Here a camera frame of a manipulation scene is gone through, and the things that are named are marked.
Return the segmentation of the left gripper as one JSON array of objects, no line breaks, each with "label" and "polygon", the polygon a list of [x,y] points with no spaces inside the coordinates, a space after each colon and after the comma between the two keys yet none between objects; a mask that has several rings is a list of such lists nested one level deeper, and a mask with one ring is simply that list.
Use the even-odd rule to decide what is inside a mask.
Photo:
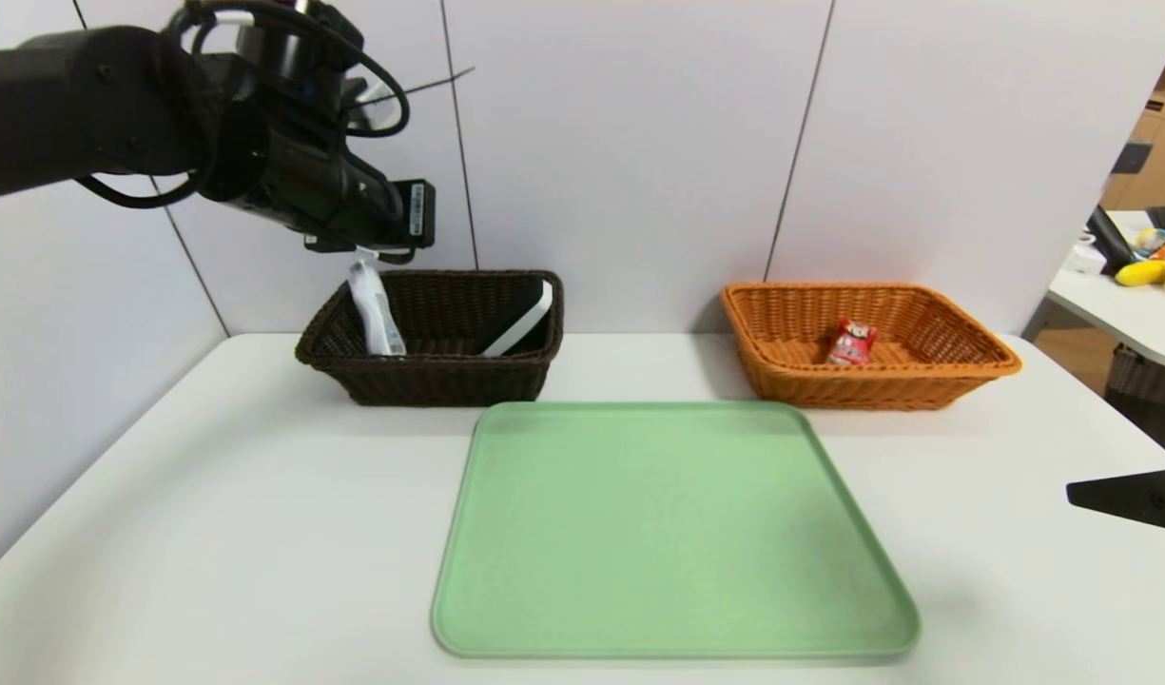
[{"label": "left gripper", "polygon": [[343,191],[326,229],[331,238],[366,250],[425,250],[435,245],[433,184],[391,181],[347,153]]}]

